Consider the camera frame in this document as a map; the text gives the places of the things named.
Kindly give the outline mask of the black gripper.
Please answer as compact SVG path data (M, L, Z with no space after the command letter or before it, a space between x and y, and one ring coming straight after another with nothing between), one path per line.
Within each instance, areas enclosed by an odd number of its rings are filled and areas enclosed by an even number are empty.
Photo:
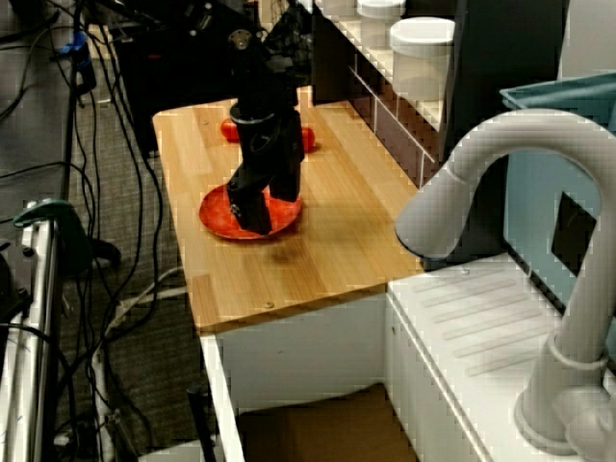
M236 103L230 117L243 158L225 187L230 212L243 230L265 236L272 227L263 189L290 203L299 196L304 159L299 112L291 108L258 117Z

